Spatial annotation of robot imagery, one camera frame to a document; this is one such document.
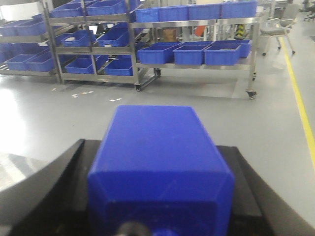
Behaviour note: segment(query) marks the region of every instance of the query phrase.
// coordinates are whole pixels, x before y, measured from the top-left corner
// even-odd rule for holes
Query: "metal shelf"
[[[24,70],[9,70],[6,64],[0,66],[1,75],[21,75],[21,76],[42,76],[42,77],[51,77],[55,75],[56,69],[53,69],[48,72],[41,71],[24,71]]]
[[[137,63],[138,68],[161,68],[161,69],[207,69],[207,70],[250,70],[251,57],[239,59],[235,65],[177,65],[167,64],[141,64]]]
[[[18,5],[37,1],[39,0],[0,0],[0,6]]]
[[[129,16],[132,14],[135,17],[135,11],[137,9],[142,9],[143,4],[139,5],[135,10],[130,13],[123,14],[114,14],[114,15],[97,15],[97,16],[86,16],[86,21],[84,16],[75,16],[75,17],[64,17],[64,18],[49,18],[49,23],[52,26],[60,26],[64,24],[98,24],[98,23],[119,23],[119,22],[129,22]]]
[[[62,77],[64,80],[134,84],[134,77],[133,76],[63,73]]]
[[[56,29],[55,35],[58,36],[73,28],[74,26],[67,26],[62,29]],[[0,43],[42,43],[48,40],[48,38],[49,38],[48,33],[37,35],[37,36],[10,36],[10,37],[0,36]]]
[[[267,18],[268,14],[266,14],[266,12],[258,12],[255,17],[217,19],[217,24],[218,25],[255,24],[262,23],[265,20],[267,20]]]
[[[130,47],[57,47],[56,52],[59,55],[80,55],[80,54],[94,54],[94,55],[130,55]]]
[[[233,24],[254,24],[260,23],[267,19],[266,14],[258,12],[255,17],[249,18],[231,18],[217,20],[197,20],[197,21],[164,21],[148,23],[132,23],[131,27],[135,28],[167,28],[167,27],[188,27],[188,26],[210,26],[215,25],[233,25]]]
[[[188,26],[208,26],[214,25],[216,20],[198,20],[198,21],[164,21],[148,23],[132,23],[131,27],[136,28],[167,28],[167,27],[188,27]]]

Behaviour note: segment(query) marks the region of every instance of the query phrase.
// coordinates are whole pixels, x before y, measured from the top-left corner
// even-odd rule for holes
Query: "chair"
[[[274,22],[272,27],[269,28],[261,28],[261,36],[262,37],[268,37],[267,44],[264,50],[263,56],[266,55],[271,38],[276,38],[278,42],[278,49],[281,49],[281,44],[279,41],[279,37],[286,37],[290,48],[292,50],[292,54],[295,54],[295,50],[293,49],[292,43],[289,39],[288,34],[290,33],[290,29],[292,28],[292,25],[295,24],[295,18],[297,13],[299,12],[299,4],[289,4],[287,5],[286,9],[284,10],[283,17],[281,19],[275,18],[269,20],[270,22]]]

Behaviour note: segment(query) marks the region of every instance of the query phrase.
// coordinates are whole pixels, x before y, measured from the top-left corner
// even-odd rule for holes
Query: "orange object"
[[[205,28],[206,26],[197,26],[195,30],[195,35],[201,37],[203,35]]]

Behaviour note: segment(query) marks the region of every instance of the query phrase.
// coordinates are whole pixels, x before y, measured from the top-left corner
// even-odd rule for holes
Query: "caster wheel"
[[[141,91],[141,86],[140,86],[140,85],[136,85],[135,87],[136,87],[136,91],[137,91],[137,92],[140,92],[140,91]]]
[[[250,100],[253,100],[256,98],[257,92],[256,91],[250,91],[250,92],[247,92],[247,94],[248,94],[248,97],[250,98]]]
[[[161,69],[154,68],[154,74],[157,75],[158,77],[160,77],[161,76]]]

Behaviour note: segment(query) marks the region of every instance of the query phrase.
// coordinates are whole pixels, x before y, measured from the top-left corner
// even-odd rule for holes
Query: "blue plastic cover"
[[[88,175],[96,235],[126,221],[224,236],[234,176],[191,107],[119,106]]]

